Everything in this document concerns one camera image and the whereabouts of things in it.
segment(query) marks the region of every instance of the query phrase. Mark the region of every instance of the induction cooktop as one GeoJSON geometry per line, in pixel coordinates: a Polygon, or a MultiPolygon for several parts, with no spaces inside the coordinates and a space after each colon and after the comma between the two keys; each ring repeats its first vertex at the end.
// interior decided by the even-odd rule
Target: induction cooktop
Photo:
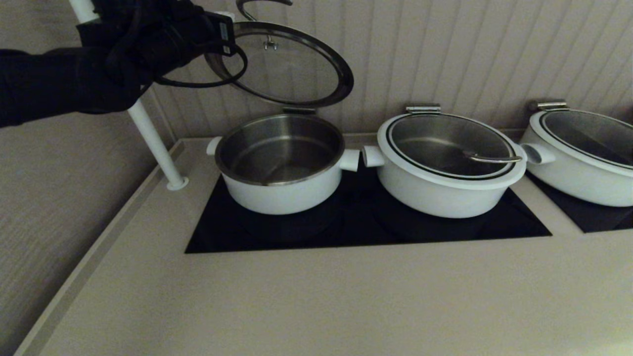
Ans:
{"type": "Polygon", "coordinates": [[[186,253],[283,250],[445,241],[529,238],[551,233],[508,189],[491,211],[467,219],[418,212],[393,198],[376,168],[359,164],[343,172],[334,194],[290,215],[265,215],[241,207],[219,178],[186,253]]]}
{"type": "Polygon", "coordinates": [[[530,172],[526,175],[583,232],[633,229],[633,207],[617,208],[589,203],[559,191],[530,172]]]}

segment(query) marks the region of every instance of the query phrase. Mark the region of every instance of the countertop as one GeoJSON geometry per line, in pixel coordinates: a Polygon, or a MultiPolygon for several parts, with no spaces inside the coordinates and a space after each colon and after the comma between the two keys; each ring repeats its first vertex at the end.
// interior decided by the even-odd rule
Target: countertop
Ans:
{"type": "Polygon", "coordinates": [[[551,237],[185,255],[208,141],[177,143],[189,185],[156,169],[17,355],[633,355],[633,230],[584,234],[527,177],[551,237]]]}

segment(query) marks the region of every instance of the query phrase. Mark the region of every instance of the pot lid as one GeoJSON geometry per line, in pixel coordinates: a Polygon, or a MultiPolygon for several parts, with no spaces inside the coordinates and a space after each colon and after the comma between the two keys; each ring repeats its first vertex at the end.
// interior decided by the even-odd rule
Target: pot lid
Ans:
{"type": "Polygon", "coordinates": [[[540,118],[542,127],[565,146],[611,165],[633,168],[633,126],[580,110],[556,110],[540,118]]]}
{"type": "MultiPolygon", "coordinates": [[[[257,21],[235,23],[234,34],[248,58],[248,69],[233,85],[266,101],[318,108],[340,102],[354,86],[343,57],[308,34],[257,21]]],[[[236,56],[207,53],[205,57],[222,79],[242,68],[236,56]]]]}
{"type": "Polygon", "coordinates": [[[456,115],[405,115],[393,121],[386,134],[389,146],[401,158],[443,177],[493,179],[509,172],[515,166],[513,162],[521,160],[516,157],[512,145],[496,130],[456,115]],[[476,159],[482,156],[496,158],[499,162],[476,159]]]}

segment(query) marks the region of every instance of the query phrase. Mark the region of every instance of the paneled wall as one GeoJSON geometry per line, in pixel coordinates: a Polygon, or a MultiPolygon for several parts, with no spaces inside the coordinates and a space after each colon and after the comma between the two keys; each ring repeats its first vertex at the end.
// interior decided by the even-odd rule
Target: paneled wall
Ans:
{"type": "MultiPolygon", "coordinates": [[[[0,46],[30,53],[78,46],[76,22],[67,1],[2,1],[0,46]]],[[[172,144],[160,110],[145,102],[172,144]]],[[[126,113],[0,129],[0,355],[13,354],[155,165],[126,113]]]]}
{"type": "MultiPolygon", "coordinates": [[[[198,0],[237,13],[233,0],[198,0]]],[[[326,42],[356,79],[320,116],[375,131],[407,103],[440,103],[499,128],[524,128],[532,98],[633,120],[631,0],[295,0],[248,3],[258,19],[326,42]]],[[[211,78],[204,61],[175,75],[211,78]]],[[[232,87],[156,87],[178,137],[211,136],[280,109],[232,87]]]]}

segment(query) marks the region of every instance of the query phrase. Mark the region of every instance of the white rod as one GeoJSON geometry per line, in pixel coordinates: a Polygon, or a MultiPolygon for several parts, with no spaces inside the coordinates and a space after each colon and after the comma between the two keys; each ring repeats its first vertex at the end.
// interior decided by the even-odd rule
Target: white rod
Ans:
{"type": "MultiPolygon", "coordinates": [[[[75,16],[80,23],[88,22],[99,18],[94,12],[94,5],[91,0],[69,0],[70,5],[73,7],[75,16]]],[[[165,177],[169,183],[167,188],[169,190],[178,190],[184,188],[189,180],[186,177],[182,177],[180,172],[173,163],[172,157],[165,148],[163,140],[156,131],[152,120],[149,118],[145,107],[141,100],[137,100],[131,108],[127,110],[128,114],[132,117],[134,124],[141,132],[141,136],[145,140],[145,143],[149,147],[149,150],[154,155],[154,158],[158,162],[158,165],[165,173],[165,177]]]]}

